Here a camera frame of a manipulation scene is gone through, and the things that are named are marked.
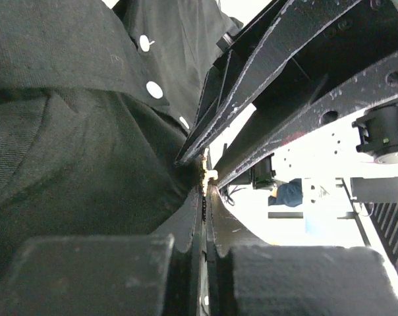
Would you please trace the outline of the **black button shirt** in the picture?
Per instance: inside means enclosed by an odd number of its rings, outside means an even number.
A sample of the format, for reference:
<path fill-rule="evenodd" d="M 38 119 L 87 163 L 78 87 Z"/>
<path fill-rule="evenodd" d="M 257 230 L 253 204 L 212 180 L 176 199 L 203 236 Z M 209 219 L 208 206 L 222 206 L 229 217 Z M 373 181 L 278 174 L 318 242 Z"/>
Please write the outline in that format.
<path fill-rule="evenodd" d="M 217 42 L 215 1 L 0 1 L 0 281 L 36 236 L 144 235 L 198 165 L 175 166 Z"/>

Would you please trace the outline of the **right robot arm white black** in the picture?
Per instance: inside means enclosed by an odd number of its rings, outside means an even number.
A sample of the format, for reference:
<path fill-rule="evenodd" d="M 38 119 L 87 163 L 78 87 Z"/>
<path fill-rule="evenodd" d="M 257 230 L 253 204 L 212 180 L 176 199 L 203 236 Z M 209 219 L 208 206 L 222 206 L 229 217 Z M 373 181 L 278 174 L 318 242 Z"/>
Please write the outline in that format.
<path fill-rule="evenodd" d="M 398 1 L 270 1 L 219 41 L 177 164 L 211 184 L 398 175 Z"/>

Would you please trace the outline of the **gold brooch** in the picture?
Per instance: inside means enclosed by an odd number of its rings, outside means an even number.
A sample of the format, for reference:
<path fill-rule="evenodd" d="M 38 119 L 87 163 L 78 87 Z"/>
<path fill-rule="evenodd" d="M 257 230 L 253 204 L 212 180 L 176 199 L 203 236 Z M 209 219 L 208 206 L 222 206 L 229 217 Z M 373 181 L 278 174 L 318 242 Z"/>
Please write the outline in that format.
<path fill-rule="evenodd" d="M 218 172 L 216 170 L 210 170 L 208 168 L 208 154 L 209 149 L 206 148 L 202 154 L 202 194 L 206 197 L 208 192 L 208 184 L 210 180 L 217 180 L 218 179 Z"/>

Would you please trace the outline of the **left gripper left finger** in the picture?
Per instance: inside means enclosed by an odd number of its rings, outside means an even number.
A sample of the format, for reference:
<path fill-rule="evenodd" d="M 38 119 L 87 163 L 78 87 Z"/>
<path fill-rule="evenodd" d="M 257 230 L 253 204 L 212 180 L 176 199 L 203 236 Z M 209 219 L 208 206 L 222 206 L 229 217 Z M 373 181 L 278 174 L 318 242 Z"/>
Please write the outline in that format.
<path fill-rule="evenodd" d="M 0 283 L 0 315 L 198 315 L 202 190 L 153 234 L 32 238 Z"/>

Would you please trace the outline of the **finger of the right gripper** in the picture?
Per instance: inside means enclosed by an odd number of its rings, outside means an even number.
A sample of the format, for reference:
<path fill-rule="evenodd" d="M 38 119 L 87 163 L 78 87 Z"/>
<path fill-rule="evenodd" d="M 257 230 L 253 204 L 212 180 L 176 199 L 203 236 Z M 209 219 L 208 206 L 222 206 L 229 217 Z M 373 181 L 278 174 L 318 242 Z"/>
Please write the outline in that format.
<path fill-rule="evenodd" d="M 238 34 L 224 34 L 220 42 L 227 47 L 206 75 L 194 127 L 176 164 L 194 160 L 301 49 L 356 5 L 271 1 Z"/>

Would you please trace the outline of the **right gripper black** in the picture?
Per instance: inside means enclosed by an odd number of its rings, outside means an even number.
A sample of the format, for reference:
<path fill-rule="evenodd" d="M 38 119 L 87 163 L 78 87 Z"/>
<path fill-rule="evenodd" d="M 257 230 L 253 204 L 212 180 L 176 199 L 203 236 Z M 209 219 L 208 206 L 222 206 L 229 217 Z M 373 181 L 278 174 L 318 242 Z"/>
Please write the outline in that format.
<path fill-rule="evenodd" d="M 301 49 L 250 104 L 253 112 L 217 163 L 223 187 L 289 140 L 398 99 L 398 1 L 357 1 Z"/>

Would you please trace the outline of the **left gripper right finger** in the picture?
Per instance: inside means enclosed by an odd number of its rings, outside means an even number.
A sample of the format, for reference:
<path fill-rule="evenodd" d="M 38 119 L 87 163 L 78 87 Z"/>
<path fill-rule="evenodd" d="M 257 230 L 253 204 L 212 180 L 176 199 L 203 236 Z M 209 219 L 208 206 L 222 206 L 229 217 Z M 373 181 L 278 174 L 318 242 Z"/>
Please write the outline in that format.
<path fill-rule="evenodd" d="M 211 315 L 398 315 L 398 276 L 367 247 L 271 246 L 206 195 Z"/>

